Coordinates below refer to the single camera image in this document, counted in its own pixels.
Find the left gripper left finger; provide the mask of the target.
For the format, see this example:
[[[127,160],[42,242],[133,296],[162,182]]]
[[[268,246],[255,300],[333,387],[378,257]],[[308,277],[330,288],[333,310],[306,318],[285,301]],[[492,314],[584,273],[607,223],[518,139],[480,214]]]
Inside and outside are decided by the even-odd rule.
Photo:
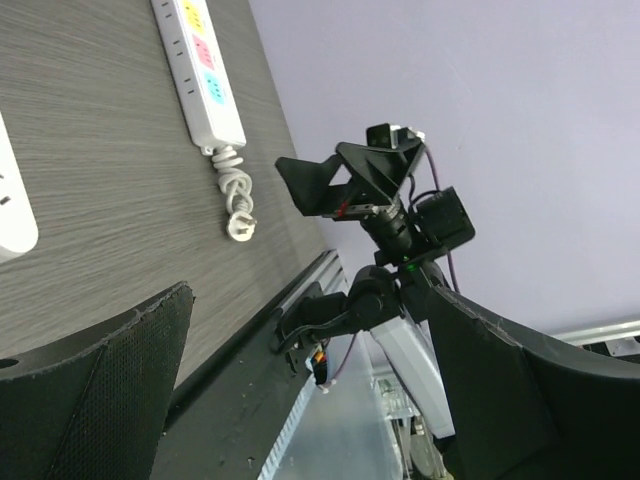
[[[2,478],[149,478],[193,305],[179,282],[2,360]]]

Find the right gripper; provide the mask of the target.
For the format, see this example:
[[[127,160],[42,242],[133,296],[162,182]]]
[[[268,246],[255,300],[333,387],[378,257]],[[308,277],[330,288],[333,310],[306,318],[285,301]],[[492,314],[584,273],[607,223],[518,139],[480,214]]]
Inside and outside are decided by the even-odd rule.
[[[324,162],[280,157],[275,167],[303,216],[363,220],[399,210],[396,197],[400,187],[424,151],[425,144],[419,139],[406,141],[397,149],[341,142],[337,155]],[[343,165],[351,179],[331,185]]]

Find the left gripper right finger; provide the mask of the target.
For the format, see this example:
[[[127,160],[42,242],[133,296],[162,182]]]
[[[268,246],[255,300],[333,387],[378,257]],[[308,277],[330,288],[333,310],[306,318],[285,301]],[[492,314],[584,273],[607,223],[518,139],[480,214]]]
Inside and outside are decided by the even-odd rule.
[[[639,367],[443,287],[425,306],[464,479],[636,479]]]

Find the white triangular socket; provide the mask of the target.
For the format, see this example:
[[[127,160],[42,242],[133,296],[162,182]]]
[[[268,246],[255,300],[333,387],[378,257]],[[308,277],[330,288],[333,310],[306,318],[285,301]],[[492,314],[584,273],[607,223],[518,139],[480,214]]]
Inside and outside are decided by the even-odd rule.
[[[39,230],[14,154],[1,118],[1,262],[6,263],[35,248]]]

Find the white power strip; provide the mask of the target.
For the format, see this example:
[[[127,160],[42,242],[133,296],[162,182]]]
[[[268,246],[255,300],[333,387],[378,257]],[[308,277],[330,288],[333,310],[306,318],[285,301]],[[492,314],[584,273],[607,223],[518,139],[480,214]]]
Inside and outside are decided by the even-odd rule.
[[[150,2],[192,142],[205,151],[246,145],[207,3]]]

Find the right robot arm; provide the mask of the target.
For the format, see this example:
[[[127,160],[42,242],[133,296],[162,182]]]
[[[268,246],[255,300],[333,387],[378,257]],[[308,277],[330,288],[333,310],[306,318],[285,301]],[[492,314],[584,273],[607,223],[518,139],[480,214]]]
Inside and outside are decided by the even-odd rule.
[[[454,422],[428,332],[426,297],[437,286],[451,290],[436,259],[470,241],[475,230],[454,188],[412,192],[422,158],[431,153],[423,133],[381,124],[365,144],[341,142],[321,163],[280,157],[275,167],[304,216],[356,221],[375,243],[374,264],[361,268],[347,293],[300,301],[278,321],[270,345],[276,354],[295,346],[367,331],[378,343],[405,391],[438,438],[455,434]]]

